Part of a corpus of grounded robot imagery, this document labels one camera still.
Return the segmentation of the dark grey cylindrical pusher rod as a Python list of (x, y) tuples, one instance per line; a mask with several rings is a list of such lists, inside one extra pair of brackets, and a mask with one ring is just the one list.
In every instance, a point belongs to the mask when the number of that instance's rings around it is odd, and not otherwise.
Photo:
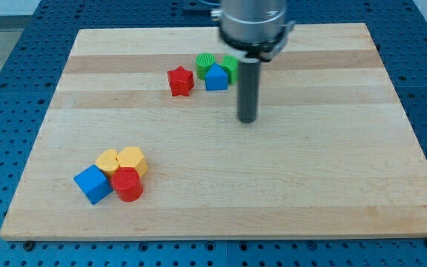
[(237, 119), (245, 124), (256, 120), (261, 62), (239, 62), (237, 80)]

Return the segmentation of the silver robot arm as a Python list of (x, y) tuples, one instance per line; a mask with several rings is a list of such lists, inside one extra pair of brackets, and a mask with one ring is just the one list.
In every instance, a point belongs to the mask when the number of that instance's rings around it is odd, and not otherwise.
[(220, 40), (238, 60), (236, 117), (256, 120), (261, 65), (270, 62), (288, 43), (295, 22), (287, 20), (286, 0), (225, 0), (211, 11)]

